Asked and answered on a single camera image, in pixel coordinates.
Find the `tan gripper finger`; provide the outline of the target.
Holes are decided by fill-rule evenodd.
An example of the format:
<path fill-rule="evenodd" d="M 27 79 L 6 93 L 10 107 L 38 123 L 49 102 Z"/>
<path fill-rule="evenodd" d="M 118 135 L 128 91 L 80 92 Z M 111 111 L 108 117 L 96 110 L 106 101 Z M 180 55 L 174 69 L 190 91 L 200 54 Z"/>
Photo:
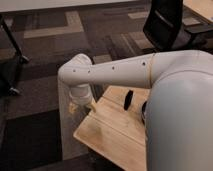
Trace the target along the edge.
<path fill-rule="evenodd" d="M 92 110 L 93 112 L 96 113 L 96 112 L 97 112 L 96 103 L 93 103 L 93 102 L 92 102 L 92 103 L 90 104 L 90 106 L 91 106 L 91 110 Z"/>

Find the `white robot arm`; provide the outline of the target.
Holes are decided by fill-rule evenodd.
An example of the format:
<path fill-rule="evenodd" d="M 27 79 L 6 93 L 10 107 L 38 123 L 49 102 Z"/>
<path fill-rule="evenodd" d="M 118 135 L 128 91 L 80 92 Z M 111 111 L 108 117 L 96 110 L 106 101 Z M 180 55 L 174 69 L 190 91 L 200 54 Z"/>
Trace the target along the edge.
<path fill-rule="evenodd" d="M 91 102 L 92 84 L 144 88 L 148 171 L 213 171 L 213 54 L 156 52 L 93 64 L 77 54 L 58 70 L 71 101 Z"/>

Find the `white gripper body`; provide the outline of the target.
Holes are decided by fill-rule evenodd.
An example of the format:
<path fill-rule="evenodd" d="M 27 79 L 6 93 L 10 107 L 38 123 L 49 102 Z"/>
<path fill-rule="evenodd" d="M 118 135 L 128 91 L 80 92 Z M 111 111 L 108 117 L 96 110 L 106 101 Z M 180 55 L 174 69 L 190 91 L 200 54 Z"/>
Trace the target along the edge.
<path fill-rule="evenodd" d="M 89 84 L 82 84 L 69 89 L 71 101 L 80 106 L 86 106 L 91 103 L 93 95 Z"/>

